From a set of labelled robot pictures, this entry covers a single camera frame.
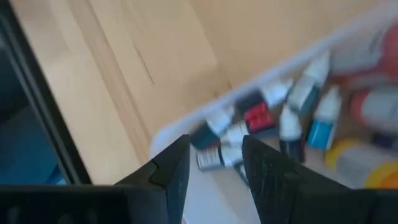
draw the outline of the wooden table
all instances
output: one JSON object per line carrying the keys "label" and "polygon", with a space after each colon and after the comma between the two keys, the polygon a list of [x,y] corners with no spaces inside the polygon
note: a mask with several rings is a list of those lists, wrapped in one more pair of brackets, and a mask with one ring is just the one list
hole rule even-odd
{"label": "wooden table", "polygon": [[377,0],[12,0],[94,184],[156,131],[305,49]]}

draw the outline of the teal paint bottle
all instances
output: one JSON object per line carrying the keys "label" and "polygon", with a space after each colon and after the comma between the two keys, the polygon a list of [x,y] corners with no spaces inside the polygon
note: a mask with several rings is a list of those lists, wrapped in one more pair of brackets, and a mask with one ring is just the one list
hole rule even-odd
{"label": "teal paint bottle", "polygon": [[294,85],[287,103],[298,113],[305,116],[311,112],[325,84],[330,71],[330,53],[325,52],[304,70],[302,77]]}

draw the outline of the white container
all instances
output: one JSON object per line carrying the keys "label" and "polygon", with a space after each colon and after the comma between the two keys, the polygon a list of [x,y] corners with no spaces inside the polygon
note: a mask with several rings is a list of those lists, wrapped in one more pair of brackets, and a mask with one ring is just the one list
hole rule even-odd
{"label": "white container", "polygon": [[[293,55],[292,58],[262,72],[257,78],[223,95],[220,99],[212,101],[162,128],[152,141],[150,155],[154,157],[180,135],[189,133],[212,111],[230,105],[238,98],[258,88],[259,85],[284,76],[298,66],[308,63],[316,55],[330,48],[333,49],[336,45],[345,44],[349,39],[360,39],[363,32],[367,32],[369,29],[377,30],[392,22],[397,16],[398,2],[380,4],[365,16],[351,21],[330,36],[315,42],[307,50]],[[190,179],[183,213],[185,221],[188,224],[260,223],[251,192],[235,170],[225,169],[202,173],[197,166],[196,152],[193,151],[194,149],[191,150]],[[323,163],[315,161],[316,159],[322,161],[321,155],[312,155],[307,151],[306,166],[323,175],[331,175]]]}

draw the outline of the paint bottle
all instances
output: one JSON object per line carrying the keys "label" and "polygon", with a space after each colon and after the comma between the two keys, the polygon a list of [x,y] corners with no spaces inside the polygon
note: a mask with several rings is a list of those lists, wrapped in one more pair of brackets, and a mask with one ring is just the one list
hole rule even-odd
{"label": "paint bottle", "polygon": [[398,159],[389,151],[343,139],[325,154],[325,164],[352,189],[397,189]]}
{"label": "paint bottle", "polygon": [[398,134],[398,85],[357,91],[349,110],[359,123],[382,133]]}
{"label": "paint bottle", "polygon": [[322,150],[329,150],[335,137],[338,117],[341,108],[341,97],[338,86],[332,86],[322,97],[312,120],[307,145]]}
{"label": "paint bottle", "polygon": [[256,91],[238,100],[235,104],[236,110],[243,115],[247,110],[261,103],[264,103],[267,109],[273,109],[285,100],[292,85],[293,78],[260,86]]}
{"label": "paint bottle", "polygon": [[398,82],[398,21],[369,31],[334,49],[333,82],[349,89]]}
{"label": "paint bottle", "polygon": [[284,105],[279,118],[280,152],[299,163],[305,161],[302,133],[299,117],[288,105]]}
{"label": "paint bottle", "polygon": [[398,136],[385,133],[375,133],[371,143],[383,149],[398,151]]}
{"label": "paint bottle", "polygon": [[228,128],[220,138],[221,143],[242,144],[245,135],[252,135],[258,139],[265,139],[277,135],[277,128],[270,114],[251,117],[240,121]]}
{"label": "paint bottle", "polygon": [[234,113],[234,107],[229,106],[207,117],[206,121],[190,134],[191,145],[199,150],[213,145],[231,124]]}
{"label": "paint bottle", "polygon": [[242,145],[222,144],[197,153],[198,167],[201,171],[231,167],[242,161]]}
{"label": "paint bottle", "polygon": [[248,182],[248,177],[246,176],[246,170],[244,168],[244,164],[240,163],[240,164],[236,164],[234,166],[234,169],[236,170],[236,172],[239,174],[239,176],[242,178],[243,182],[249,186],[249,182]]}
{"label": "paint bottle", "polygon": [[287,103],[300,116],[311,112],[330,69],[330,53],[325,52],[304,70],[303,75],[289,93]]}

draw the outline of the white cap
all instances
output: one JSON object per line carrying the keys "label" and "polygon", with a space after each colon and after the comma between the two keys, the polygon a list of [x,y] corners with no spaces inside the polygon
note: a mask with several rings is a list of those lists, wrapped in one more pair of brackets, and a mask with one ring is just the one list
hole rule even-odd
{"label": "white cap", "polygon": [[221,143],[241,144],[243,137],[248,135],[248,127],[245,121],[240,121],[237,124],[232,125],[228,128],[225,134],[220,138]]}
{"label": "white cap", "polygon": [[311,77],[315,80],[316,86],[323,86],[330,71],[330,52],[327,51],[314,60],[304,70],[305,77]]}
{"label": "white cap", "polygon": [[296,140],[302,134],[299,117],[288,105],[284,105],[279,118],[279,138],[285,141]]}
{"label": "white cap", "polygon": [[214,134],[221,134],[231,124],[234,116],[234,106],[229,106],[221,110],[217,110],[207,117],[206,122]]}
{"label": "white cap", "polygon": [[274,84],[260,86],[262,97],[267,101],[268,108],[273,108],[282,102],[293,86],[293,78],[285,81],[278,81]]}
{"label": "white cap", "polygon": [[338,93],[338,86],[333,85],[328,93],[324,95],[315,111],[315,119],[336,121],[341,108],[341,97]]}

